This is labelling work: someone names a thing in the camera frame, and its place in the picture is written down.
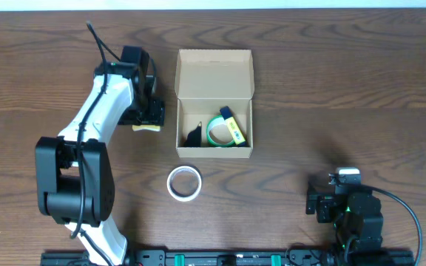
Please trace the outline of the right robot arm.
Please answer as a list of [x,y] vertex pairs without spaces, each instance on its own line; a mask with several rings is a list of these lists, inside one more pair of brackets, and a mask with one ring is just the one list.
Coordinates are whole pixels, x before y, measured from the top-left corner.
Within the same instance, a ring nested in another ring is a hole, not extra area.
[[331,223],[337,245],[346,256],[376,251],[382,245],[381,202],[361,184],[357,169],[339,168],[329,175],[333,193],[319,192],[308,184],[305,212],[319,223]]

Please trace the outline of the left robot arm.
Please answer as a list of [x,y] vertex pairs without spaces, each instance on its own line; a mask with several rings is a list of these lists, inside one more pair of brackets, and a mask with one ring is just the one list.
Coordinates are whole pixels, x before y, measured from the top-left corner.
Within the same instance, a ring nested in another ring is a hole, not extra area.
[[117,126],[160,131],[165,107],[154,97],[153,61],[104,62],[78,114],[56,137],[35,146],[38,208],[85,249],[46,252],[41,265],[137,265],[128,239],[112,218],[115,182],[107,146]]

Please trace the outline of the green tape roll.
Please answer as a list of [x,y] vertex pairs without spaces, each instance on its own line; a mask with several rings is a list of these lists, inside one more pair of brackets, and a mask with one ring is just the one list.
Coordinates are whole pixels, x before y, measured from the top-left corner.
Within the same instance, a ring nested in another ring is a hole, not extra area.
[[209,144],[214,147],[235,146],[235,142],[226,126],[226,122],[221,115],[213,117],[208,122],[206,137]]

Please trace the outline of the brown cardboard box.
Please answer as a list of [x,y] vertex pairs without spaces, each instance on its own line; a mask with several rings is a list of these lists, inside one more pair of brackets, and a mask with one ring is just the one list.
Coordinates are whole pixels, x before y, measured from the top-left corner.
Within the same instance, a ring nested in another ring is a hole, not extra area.
[[[175,148],[183,158],[249,158],[254,147],[252,98],[254,67],[251,50],[180,50],[177,54]],[[208,122],[228,106],[247,131],[246,147],[214,147],[206,137]],[[188,133],[202,122],[199,148],[185,148]]]

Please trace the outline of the white tape roll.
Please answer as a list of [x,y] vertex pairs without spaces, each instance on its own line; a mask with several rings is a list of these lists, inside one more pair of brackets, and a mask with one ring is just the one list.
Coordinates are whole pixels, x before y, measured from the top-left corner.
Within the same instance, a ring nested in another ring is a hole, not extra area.
[[[175,177],[182,173],[190,173],[193,174],[197,179],[197,187],[195,191],[189,195],[181,195],[178,192],[175,192],[173,181]],[[173,169],[166,180],[166,187],[169,192],[169,194],[177,201],[179,202],[190,202],[198,197],[200,194],[201,188],[203,186],[203,180],[200,172],[191,166],[178,166],[177,168]]]

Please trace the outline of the yellow highlighter pen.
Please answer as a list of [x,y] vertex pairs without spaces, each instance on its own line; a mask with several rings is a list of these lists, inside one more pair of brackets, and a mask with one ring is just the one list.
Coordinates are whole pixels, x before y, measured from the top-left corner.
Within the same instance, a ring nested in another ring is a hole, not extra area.
[[238,147],[246,147],[248,145],[247,131],[237,122],[230,108],[228,106],[222,107],[220,109],[220,114],[233,138],[234,144]]

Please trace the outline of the yellow sticky note pad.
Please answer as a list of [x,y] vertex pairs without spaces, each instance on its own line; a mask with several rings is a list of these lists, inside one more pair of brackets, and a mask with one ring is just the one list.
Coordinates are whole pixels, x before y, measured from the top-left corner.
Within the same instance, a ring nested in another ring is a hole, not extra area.
[[134,132],[138,132],[138,131],[152,131],[152,132],[159,132],[161,130],[161,126],[156,126],[156,125],[133,125],[132,126],[132,130]]

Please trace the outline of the black yellow correction tape dispenser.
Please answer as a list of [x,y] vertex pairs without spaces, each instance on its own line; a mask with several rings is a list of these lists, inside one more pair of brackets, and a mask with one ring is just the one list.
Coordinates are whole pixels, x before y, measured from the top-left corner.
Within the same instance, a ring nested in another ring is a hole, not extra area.
[[195,129],[188,133],[186,140],[183,143],[185,148],[199,148],[202,142],[202,122]]

